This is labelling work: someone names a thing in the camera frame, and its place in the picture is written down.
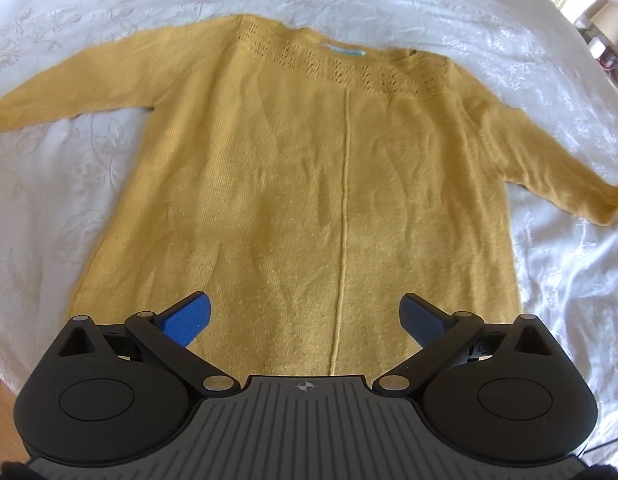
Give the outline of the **yellow knit sweater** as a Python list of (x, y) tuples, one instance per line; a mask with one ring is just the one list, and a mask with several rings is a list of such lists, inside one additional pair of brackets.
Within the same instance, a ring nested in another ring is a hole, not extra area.
[(233, 15), (86, 49), (0, 98), (0, 132), (123, 107), (138, 162), (71, 312), (118, 323), (195, 290), (195, 353), (226, 372), (375, 377), (415, 292), (518, 315), (507, 183), (606, 226), (605, 182), (450, 58), (354, 54)]

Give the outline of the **right bedside lamp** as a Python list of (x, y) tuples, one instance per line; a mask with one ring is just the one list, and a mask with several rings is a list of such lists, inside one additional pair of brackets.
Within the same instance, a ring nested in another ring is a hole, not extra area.
[(606, 1), (590, 19), (595, 37), (602, 37), (608, 44), (615, 46), (618, 41), (618, 4)]

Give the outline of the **white embroidered bedspread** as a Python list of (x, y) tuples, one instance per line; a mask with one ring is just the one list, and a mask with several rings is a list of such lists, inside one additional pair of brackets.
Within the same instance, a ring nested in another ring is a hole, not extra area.
[[(454, 58), (618, 182), (618, 92), (550, 0), (0, 0), (0, 96), (93, 44), (238, 12)], [(119, 110), (0, 134), (0, 377), (12, 389), (64, 322), (144, 119)], [(618, 466), (618, 222), (599, 228), (518, 186), (508, 196), (522, 304), (597, 397), (584, 455)]]

